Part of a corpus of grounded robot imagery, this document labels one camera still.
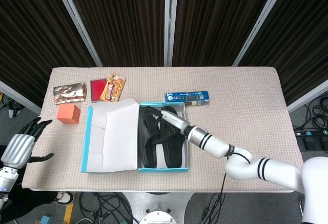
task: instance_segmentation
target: black curtain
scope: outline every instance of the black curtain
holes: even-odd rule
[[[278,0],[241,66],[273,66],[287,105],[328,79],[328,0]]]
[[[0,12],[0,80],[35,104],[52,68],[95,66],[62,0],[1,0]]]
[[[74,0],[104,66],[163,66],[165,0]]]
[[[267,0],[178,0],[173,66],[231,66]]]

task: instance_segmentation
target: small orange box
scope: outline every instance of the small orange box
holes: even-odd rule
[[[59,105],[57,119],[64,124],[78,124],[81,110],[73,104]]]

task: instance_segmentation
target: robotic hand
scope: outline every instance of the robotic hand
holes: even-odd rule
[[[302,170],[285,162],[261,158],[253,161],[251,153],[230,145],[181,117],[161,111],[162,118],[181,130],[186,138],[216,158],[229,157],[224,171],[233,179],[259,178],[305,194],[302,223],[326,223],[328,199],[328,158],[307,160]]]
[[[51,153],[44,157],[31,157],[35,142],[42,134],[43,129],[52,122],[52,120],[46,120],[38,124],[40,119],[40,117],[34,119],[24,126],[18,134],[15,134],[1,157],[4,164],[4,167],[0,169],[1,211],[18,178],[18,169],[25,167],[28,162],[46,161],[54,155]]]

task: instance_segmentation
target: beige tablecloth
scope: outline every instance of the beige tablecloth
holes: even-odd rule
[[[189,171],[184,173],[104,174],[80,173],[87,107],[91,103],[90,80],[110,73],[126,77],[121,95],[137,102],[163,101],[165,92],[210,93],[206,106],[186,107],[193,125],[208,129],[230,144],[248,149],[254,159],[267,157],[298,167],[302,157],[282,95],[279,77],[271,67],[182,67],[182,68],[55,68],[42,107],[43,120],[53,119],[33,150],[34,156],[54,153],[46,162],[28,164],[23,187],[37,190],[92,191],[193,191],[217,192],[221,188],[225,158],[215,159],[190,143]],[[84,82],[88,88],[78,125],[56,119],[58,106],[53,88]],[[271,192],[285,188],[269,182],[233,180],[227,177],[226,192]]]

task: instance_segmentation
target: foil package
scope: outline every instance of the foil package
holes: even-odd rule
[[[59,86],[53,89],[53,99],[56,105],[86,100],[87,87],[84,83]]]

